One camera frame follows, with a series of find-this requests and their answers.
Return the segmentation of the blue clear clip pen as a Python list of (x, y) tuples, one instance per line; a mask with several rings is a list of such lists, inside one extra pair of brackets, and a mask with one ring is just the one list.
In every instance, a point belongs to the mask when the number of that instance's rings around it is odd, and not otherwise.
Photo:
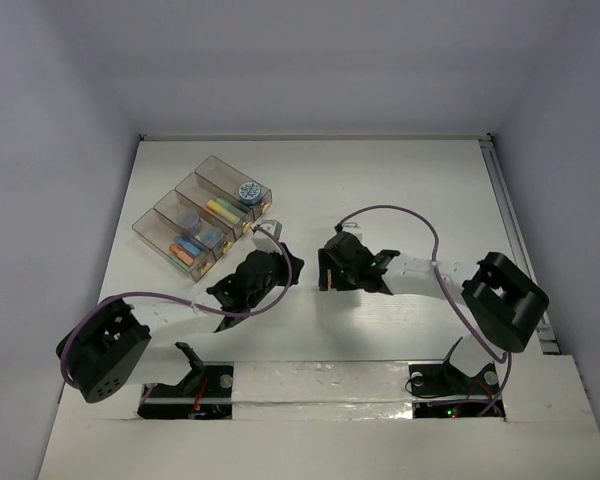
[(175, 243), (184, 251), (186, 251), (190, 256), (198, 256), (200, 254), (200, 249), (192, 243), (189, 239), (183, 236), (177, 236), (175, 238)]

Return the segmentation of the green clear clip pen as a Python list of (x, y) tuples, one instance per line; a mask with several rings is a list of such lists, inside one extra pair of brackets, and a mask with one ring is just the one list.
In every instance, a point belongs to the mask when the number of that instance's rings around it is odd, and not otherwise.
[(179, 260), (176, 257), (172, 257), (172, 260), (175, 262), (176, 265), (178, 265), (179, 267), (181, 267), (184, 270), (190, 271), (193, 268), (192, 266), (186, 265), (184, 262), (182, 262), (181, 260)]

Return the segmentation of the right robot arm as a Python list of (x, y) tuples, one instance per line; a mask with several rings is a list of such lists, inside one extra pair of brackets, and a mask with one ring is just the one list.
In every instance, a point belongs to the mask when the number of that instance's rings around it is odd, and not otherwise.
[(506, 255), (489, 252), (475, 264), (416, 258), (397, 250), (372, 253), (341, 231), (318, 250), (321, 291), (363, 290), (446, 301), (469, 334), (440, 368), (442, 384), (462, 392), (490, 363), (523, 352), (549, 307), (548, 295)]

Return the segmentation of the green highlighter pen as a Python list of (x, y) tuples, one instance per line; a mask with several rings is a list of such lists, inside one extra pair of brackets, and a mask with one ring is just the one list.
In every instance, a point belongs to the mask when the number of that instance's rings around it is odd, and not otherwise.
[(241, 210), (238, 207), (234, 206), (231, 202), (229, 202), (225, 198), (218, 197), (216, 199), (216, 202), (220, 206), (222, 206), (224, 209), (226, 209), (227, 211), (231, 212), (233, 215), (235, 215), (237, 217), (243, 217), (245, 215), (245, 212), (243, 210)]

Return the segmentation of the orange clear clip pen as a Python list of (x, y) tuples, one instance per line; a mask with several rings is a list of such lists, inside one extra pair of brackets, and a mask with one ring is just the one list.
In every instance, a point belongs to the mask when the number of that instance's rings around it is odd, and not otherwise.
[(186, 251), (181, 249), (177, 244), (171, 244), (169, 247), (170, 253), (184, 262), (188, 266), (192, 266), (195, 263), (195, 257), (190, 256)]

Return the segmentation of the yellow highlighter pen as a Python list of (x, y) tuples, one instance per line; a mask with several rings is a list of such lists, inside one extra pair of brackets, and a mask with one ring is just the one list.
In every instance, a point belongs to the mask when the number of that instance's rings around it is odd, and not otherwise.
[(235, 224), (239, 220), (238, 216), (236, 216), (230, 210), (226, 209), (214, 200), (208, 200), (206, 206), (209, 210), (219, 215), (223, 219), (227, 220), (228, 222)]

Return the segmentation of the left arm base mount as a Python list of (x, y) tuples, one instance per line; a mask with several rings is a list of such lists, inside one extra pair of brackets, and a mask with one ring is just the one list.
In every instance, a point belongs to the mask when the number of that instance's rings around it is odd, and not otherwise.
[(145, 420), (230, 420), (234, 364), (206, 364), (187, 343), (177, 342), (175, 347), (187, 358), (189, 371), (174, 385), (145, 385), (138, 416)]

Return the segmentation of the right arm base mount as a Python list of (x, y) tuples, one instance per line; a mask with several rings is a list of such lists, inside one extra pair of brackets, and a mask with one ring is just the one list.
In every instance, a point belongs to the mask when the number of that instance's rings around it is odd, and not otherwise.
[(496, 363), (471, 336), (442, 360), (411, 364), (405, 382), (415, 419), (503, 418), (501, 389)]

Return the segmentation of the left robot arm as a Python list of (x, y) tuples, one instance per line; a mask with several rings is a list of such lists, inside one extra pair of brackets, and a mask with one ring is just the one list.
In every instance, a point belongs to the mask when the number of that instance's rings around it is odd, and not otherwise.
[(56, 347), (61, 375), (86, 402), (97, 403), (128, 381), (152, 338), (166, 342), (189, 334), (184, 320), (169, 323), (162, 319), (152, 327), (140, 323), (127, 303), (130, 298), (186, 306), (195, 318), (218, 315), (222, 320), (216, 330), (221, 332), (274, 308), (298, 283), (303, 267), (304, 261), (293, 256), (286, 244), (274, 241), (272, 246), (256, 248), (233, 273), (206, 289), (219, 302), (219, 308), (158, 292), (110, 296), (89, 311)]

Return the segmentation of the blue slime jar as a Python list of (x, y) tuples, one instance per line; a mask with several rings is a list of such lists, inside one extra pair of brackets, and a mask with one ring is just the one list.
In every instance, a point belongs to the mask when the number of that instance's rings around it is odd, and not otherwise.
[(244, 182), (238, 187), (238, 197), (245, 205), (256, 205), (262, 197), (262, 187), (255, 181)]

